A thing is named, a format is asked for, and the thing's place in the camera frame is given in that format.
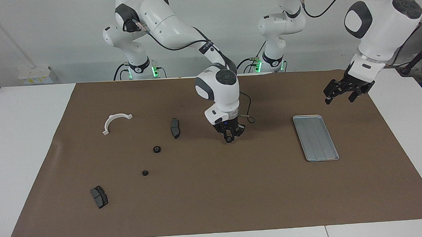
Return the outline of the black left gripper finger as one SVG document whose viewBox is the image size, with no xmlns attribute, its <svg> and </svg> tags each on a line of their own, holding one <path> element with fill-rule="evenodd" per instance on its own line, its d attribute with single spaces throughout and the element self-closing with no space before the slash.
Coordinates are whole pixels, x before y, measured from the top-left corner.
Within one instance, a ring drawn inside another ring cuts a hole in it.
<svg viewBox="0 0 422 237">
<path fill-rule="evenodd" d="M 355 99 L 357 99 L 359 96 L 361 96 L 362 94 L 367 94 L 370 89 L 372 88 L 372 84 L 369 85 L 363 85 L 363 86 L 356 86 L 353 90 L 353 92 L 351 93 L 351 95 L 349 96 L 348 100 L 350 102 L 354 102 Z"/>
<path fill-rule="evenodd" d="M 323 93 L 326 96 L 325 103 L 330 104 L 335 97 L 344 93 L 342 82 L 336 81 L 335 79 L 331 80 L 323 90 Z"/>
</svg>

